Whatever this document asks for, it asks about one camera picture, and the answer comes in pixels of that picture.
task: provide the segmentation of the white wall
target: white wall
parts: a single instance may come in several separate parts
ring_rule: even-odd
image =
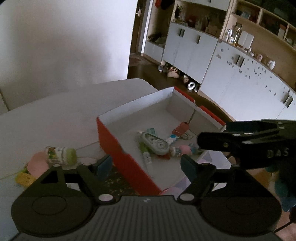
[[[6,0],[0,89],[9,109],[126,79],[137,0]]]

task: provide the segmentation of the pink plate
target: pink plate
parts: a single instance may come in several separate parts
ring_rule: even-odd
[[[43,173],[45,173],[49,167],[46,162],[46,155],[44,152],[38,152],[35,155],[32,156],[31,160],[28,163],[27,167],[29,173],[38,178]]]

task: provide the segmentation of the open box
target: open box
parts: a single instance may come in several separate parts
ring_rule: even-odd
[[[102,149],[112,156],[113,163],[130,185],[140,195],[158,195],[184,178],[180,157],[166,160],[153,156],[155,175],[150,177],[136,139],[137,131],[154,128],[158,137],[166,139],[181,122],[190,121],[192,140],[175,143],[175,146],[188,145],[196,143],[200,132],[217,132],[223,128],[223,122],[214,117],[197,107],[186,94],[171,87],[100,115],[97,126]]]

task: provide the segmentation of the jar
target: jar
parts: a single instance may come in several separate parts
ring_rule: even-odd
[[[47,161],[55,164],[74,165],[77,162],[76,150],[68,147],[46,147]]]

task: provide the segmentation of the white cabinet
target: white cabinet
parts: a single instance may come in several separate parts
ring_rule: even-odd
[[[209,0],[209,2],[210,4],[208,6],[227,11],[230,0]]]
[[[163,48],[159,47],[155,43],[146,41],[144,54],[160,63],[163,56]]]
[[[230,3],[230,0],[185,0],[185,1],[218,8],[224,11],[228,10],[228,6]]]
[[[215,37],[199,31],[196,31],[195,36],[192,38],[194,48],[187,74],[198,83],[202,83],[217,41]]]
[[[218,43],[213,58],[202,81],[200,90],[217,104],[221,95],[234,74],[234,61],[241,51],[227,43]]]
[[[179,44],[181,41],[181,34],[183,33],[184,26],[170,23],[167,40],[165,43],[165,50],[163,52],[163,60],[174,65]]]
[[[171,23],[163,60],[201,83],[217,41],[196,29]]]
[[[200,35],[195,29],[184,27],[181,36],[182,39],[180,41],[174,66],[182,72],[188,74],[188,67],[191,63],[192,53],[196,47],[199,47],[197,46],[197,42]]]
[[[236,121],[252,121],[276,119],[289,88],[250,56],[223,42],[217,44],[200,90]]]
[[[279,114],[279,120],[292,120],[296,121],[296,94],[292,93],[285,102],[285,107]]]

